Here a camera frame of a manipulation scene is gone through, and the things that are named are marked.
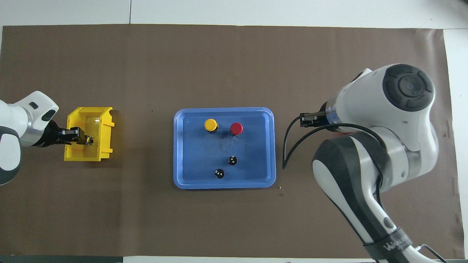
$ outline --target yellow cap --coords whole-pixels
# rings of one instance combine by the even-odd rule
[[[213,119],[205,121],[205,129],[209,132],[214,132],[218,128],[218,123]]]

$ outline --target red cap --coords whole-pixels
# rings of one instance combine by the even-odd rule
[[[242,127],[242,124],[235,122],[231,125],[231,133],[234,136],[237,136],[241,134],[244,131],[244,127]]]

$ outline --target yellow plastic bin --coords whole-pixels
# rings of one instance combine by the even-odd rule
[[[100,161],[109,158],[110,130],[114,127],[109,111],[112,107],[78,107],[70,115],[66,122],[66,128],[80,127],[86,135],[94,137],[94,143],[90,145],[65,145],[64,160],[66,161]]]

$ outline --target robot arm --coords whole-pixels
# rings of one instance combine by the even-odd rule
[[[0,185],[9,182],[21,164],[21,146],[36,143],[59,107],[35,91],[15,104],[0,101]]]
[[[346,217],[371,257],[378,262],[434,262],[411,246],[374,199],[374,194],[429,172],[438,156],[438,142],[429,121],[434,101],[431,79],[422,70],[396,64],[364,70],[320,112],[301,114],[301,126],[356,124],[371,129],[374,137],[355,128],[324,141],[315,153],[315,178]]]
[[[46,147],[52,144],[92,145],[93,138],[79,127],[61,129],[51,120],[59,107],[40,91],[14,104],[0,100],[0,185],[16,175],[21,164],[22,146]]]

